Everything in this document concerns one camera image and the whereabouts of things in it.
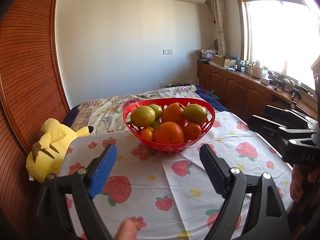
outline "metal screw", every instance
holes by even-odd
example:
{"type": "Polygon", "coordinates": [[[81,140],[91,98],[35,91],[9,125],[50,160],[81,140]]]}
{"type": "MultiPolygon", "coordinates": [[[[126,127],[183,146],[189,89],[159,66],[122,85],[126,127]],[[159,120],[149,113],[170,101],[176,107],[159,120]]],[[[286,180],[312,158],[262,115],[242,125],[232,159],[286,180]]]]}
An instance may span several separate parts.
{"type": "Polygon", "coordinates": [[[264,177],[265,179],[270,179],[270,178],[271,178],[271,175],[270,175],[270,173],[264,172],[264,173],[263,173],[263,177],[264,177]]]}
{"type": "Polygon", "coordinates": [[[233,174],[239,174],[240,173],[240,170],[238,168],[231,168],[231,172],[233,174]]]}
{"type": "Polygon", "coordinates": [[[77,170],[78,174],[82,175],[85,174],[87,172],[86,168],[80,168],[79,170],[77,170]]]}
{"type": "Polygon", "coordinates": [[[47,179],[54,179],[54,176],[56,176],[54,173],[49,173],[47,179]]]}

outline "white tablecloth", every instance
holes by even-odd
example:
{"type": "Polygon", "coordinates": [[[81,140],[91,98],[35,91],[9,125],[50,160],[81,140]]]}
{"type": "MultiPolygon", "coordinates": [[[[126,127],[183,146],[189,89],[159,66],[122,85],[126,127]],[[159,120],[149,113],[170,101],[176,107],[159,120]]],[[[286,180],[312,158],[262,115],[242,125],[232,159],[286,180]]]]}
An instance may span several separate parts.
{"type": "MultiPolygon", "coordinates": [[[[269,172],[287,209],[291,169],[256,133],[229,112],[216,114],[214,127],[196,144],[179,155],[164,155],[142,144],[129,131],[79,137],[65,157],[60,176],[87,167],[113,143],[118,159],[102,194],[94,204],[114,236],[120,223],[130,218],[137,226],[138,239],[203,240],[224,199],[215,190],[199,159],[199,149],[208,143],[218,157],[245,174],[269,172]]],[[[86,239],[71,195],[69,212],[78,236],[86,239]]],[[[250,195],[246,195],[233,237],[241,234],[250,195]]]]}

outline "green citrus fruit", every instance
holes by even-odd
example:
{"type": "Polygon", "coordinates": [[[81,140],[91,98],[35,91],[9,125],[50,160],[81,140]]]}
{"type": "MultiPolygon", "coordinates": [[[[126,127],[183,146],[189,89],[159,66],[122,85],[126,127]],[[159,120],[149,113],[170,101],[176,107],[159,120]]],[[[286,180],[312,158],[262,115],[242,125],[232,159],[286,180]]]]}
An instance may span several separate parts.
{"type": "Polygon", "coordinates": [[[157,129],[159,127],[159,125],[161,125],[161,123],[159,121],[154,121],[150,127],[152,127],[154,130],[157,129]]]}
{"type": "Polygon", "coordinates": [[[149,106],[139,106],[131,113],[131,122],[137,127],[148,127],[156,119],[156,112],[149,106]]]}
{"type": "Polygon", "coordinates": [[[156,112],[156,120],[159,120],[163,113],[161,106],[153,104],[153,105],[149,105],[149,107],[151,107],[156,112]]]}
{"type": "Polygon", "coordinates": [[[206,109],[197,104],[188,105],[183,111],[183,117],[185,119],[198,125],[203,125],[207,120],[207,116],[206,109]]]}

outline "window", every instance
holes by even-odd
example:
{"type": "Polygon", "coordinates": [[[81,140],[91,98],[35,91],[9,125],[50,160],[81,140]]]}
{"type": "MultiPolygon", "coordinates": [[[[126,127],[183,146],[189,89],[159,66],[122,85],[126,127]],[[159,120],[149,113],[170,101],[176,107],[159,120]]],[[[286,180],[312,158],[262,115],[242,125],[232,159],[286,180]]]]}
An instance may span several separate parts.
{"type": "Polygon", "coordinates": [[[244,59],[315,90],[311,65],[320,54],[317,20],[302,0],[241,0],[244,59]]]}

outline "curtain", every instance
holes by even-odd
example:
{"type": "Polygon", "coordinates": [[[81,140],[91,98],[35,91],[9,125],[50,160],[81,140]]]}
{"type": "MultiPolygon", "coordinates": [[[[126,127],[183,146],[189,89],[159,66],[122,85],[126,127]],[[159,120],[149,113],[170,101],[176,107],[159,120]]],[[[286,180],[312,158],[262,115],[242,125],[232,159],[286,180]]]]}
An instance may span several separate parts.
{"type": "Polygon", "coordinates": [[[210,0],[213,8],[218,31],[219,55],[228,56],[227,41],[224,32],[224,5],[223,0],[210,0]]]}

